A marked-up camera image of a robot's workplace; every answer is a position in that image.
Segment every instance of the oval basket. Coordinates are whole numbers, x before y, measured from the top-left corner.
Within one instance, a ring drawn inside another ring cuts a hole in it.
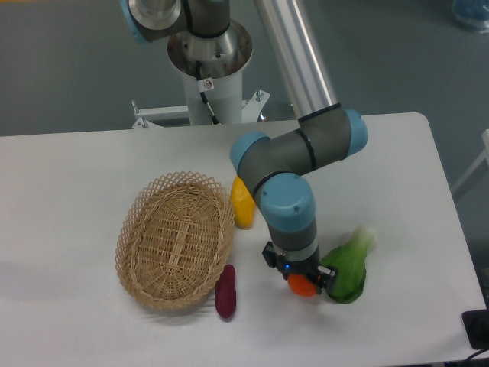
[[[212,290],[228,260],[234,211],[211,177],[178,172],[136,198],[115,252],[122,286],[144,306],[175,310]]]

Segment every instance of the warning sticker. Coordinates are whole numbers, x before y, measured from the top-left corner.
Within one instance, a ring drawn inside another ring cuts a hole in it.
[[[214,89],[214,82],[212,81],[212,78],[199,80],[199,92],[206,92],[212,89]]]

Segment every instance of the orange object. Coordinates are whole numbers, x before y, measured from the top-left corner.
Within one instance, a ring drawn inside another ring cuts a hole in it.
[[[250,229],[253,225],[254,203],[245,183],[236,176],[232,183],[231,201],[235,208],[235,225],[241,229]]]
[[[317,294],[314,284],[308,281],[302,274],[289,274],[287,283],[289,283],[289,287],[292,292],[298,296],[312,297]]]

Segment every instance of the floor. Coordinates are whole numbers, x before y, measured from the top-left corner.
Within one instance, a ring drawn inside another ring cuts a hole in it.
[[[489,128],[489,34],[458,26],[450,0],[307,4],[342,105],[424,114],[452,185]],[[263,89],[272,95],[265,115],[291,119],[254,3],[233,0],[232,17],[254,43],[244,97]],[[136,44],[116,1],[2,2],[0,50],[0,136],[125,129],[132,99],[140,108],[184,104],[165,41]],[[489,267],[488,187],[486,174],[456,203],[478,270]]]

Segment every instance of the yellow pepper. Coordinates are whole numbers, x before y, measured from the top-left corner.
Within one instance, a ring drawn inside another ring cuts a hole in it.
[[[256,204],[245,183],[238,176],[232,183],[231,201],[235,208],[235,225],[241,229],[250,229],[253,225]]]

